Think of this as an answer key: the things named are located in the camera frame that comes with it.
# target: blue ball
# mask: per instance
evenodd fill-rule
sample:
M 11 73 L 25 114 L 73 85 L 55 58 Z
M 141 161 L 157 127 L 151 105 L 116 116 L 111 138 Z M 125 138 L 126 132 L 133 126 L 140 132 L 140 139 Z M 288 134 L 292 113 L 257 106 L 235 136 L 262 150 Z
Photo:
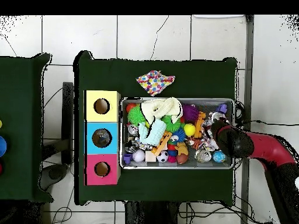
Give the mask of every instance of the blue ball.
M 213 153 L 213 160 L 217 163 L 222 163 L 226 160 L 226 155 L 222 151 L 215 151 Z

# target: yellow ball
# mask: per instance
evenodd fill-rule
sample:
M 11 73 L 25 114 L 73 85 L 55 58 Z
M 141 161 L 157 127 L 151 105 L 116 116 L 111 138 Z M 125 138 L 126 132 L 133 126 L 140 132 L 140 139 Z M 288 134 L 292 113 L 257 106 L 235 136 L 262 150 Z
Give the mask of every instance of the yellow ball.
M 191 137 L 195 134 L 196 128 L 193 124 L 185 124 L 184 131 L 186 136 Z

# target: purple ball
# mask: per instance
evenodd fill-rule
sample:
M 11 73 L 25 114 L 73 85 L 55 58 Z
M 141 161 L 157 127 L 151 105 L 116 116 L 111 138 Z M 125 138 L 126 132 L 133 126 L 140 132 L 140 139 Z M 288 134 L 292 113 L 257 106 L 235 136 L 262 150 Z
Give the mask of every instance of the purple ball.
M 193 122 L 195 123 L 199 117 L 199 111 L 196 107 L 184 104 L 183 105 L 183 117 L 185 122 Z

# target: orange toy bone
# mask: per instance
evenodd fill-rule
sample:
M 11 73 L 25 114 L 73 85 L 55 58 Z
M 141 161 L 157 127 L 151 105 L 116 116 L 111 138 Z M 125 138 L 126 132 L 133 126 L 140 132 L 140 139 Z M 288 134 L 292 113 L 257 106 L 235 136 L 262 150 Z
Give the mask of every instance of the orange toy bone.
M 164 146 L 167 145 L 168 140 L 172 136 L 172 133 L 169 131 L 165 131 L 163 134 L 163 137 L 160 140 L 160 144 L 152 149 L 152 153 L 154 153 L 155 156 L 158 156 L 160 152 L 163 150 Z
M 196 130 L 194 137 L 195 138 L 201 138 L 201 125 L 204 123 L 204 118 L 206 117 L 206 114 L 202 111 L 199 112 L 199 118 L 196 121 Z

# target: yellow cube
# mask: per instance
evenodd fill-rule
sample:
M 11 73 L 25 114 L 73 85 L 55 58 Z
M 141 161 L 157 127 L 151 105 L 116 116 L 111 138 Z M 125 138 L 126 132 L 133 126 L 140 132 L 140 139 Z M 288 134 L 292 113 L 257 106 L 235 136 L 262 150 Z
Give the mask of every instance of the yellow cube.
M 87 122 L 119 122 L 120 94 L 117 91 L 86 91 Z

